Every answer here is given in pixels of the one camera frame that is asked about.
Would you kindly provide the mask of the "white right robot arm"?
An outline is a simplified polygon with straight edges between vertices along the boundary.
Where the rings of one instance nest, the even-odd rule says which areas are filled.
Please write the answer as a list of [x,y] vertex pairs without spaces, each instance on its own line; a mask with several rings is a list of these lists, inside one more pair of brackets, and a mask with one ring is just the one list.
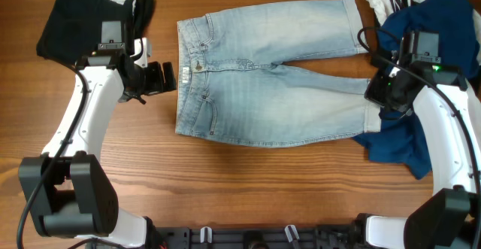
[[416,61],[375,74],[366,98],[419,119],[434,192],[407,218],[366,215],[358,243],[374,248],[480,246],[480,103],[469,94],[461,70],[451,65]]

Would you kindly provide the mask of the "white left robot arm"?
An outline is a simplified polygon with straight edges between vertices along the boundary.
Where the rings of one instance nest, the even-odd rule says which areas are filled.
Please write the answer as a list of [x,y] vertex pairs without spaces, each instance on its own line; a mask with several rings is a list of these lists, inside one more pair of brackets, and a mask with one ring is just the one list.
[[24,246],[26,220],[44,237],[76,238],[78,244],[113,248],[166,248],[148,217],[121,209],[99,162],[116,105],[175,90],[171,63],[138,64],[116,51],[95,51],[72,68],[76,86],[50,142],[38,157],[26,157],[18,176],[26,205],[17,228]]

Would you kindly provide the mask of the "light blue denim shorts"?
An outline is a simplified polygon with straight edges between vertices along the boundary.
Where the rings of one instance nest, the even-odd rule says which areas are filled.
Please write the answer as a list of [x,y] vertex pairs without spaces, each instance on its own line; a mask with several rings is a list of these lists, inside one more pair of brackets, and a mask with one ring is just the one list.
[[176,132],[250,147],[379,132],[368,79],[297,66],[362,53],[361,28],[355,0],[276,2],[180,21]]

